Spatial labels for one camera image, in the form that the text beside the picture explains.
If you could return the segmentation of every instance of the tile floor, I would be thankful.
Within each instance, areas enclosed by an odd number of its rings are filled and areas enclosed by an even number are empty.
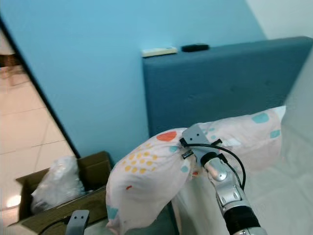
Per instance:
[[[16,178],[73,154],[27,76],[15,74],[15,86],[9,86],[3,76],[1,70],[0,210],[10,197],[20,194]],[[1,210],[3,225],[16,222],[17,213],[18,208]]]

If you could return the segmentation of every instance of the blue headboard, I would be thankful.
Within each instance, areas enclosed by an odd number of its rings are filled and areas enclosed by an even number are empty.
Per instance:
[[[296,37],[143,59],[150,136],[284,104],[312,44]]]

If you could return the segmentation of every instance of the light blue wall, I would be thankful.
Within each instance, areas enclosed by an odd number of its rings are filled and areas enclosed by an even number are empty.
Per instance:
[[[244,0],[2,0],[0,12],[80,154],[115,162],[148,138],[142,49],[265,38]]]

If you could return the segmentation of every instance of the plastic bag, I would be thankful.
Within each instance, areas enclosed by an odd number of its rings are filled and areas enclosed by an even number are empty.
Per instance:
[[[31,211],[37,214],[83,194],[85,190],[79,180],[76,159],[63,157],[53,162],[49,172],[32,193]]]

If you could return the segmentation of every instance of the white bedsheet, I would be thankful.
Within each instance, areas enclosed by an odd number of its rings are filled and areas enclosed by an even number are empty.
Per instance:
[[[282,138],[282,158],[249,173],[245,192],[269,235],[313,235],[313,147],[285,126]],[[172,202],[181,234],[229,235],[207,178],[186,184]]]

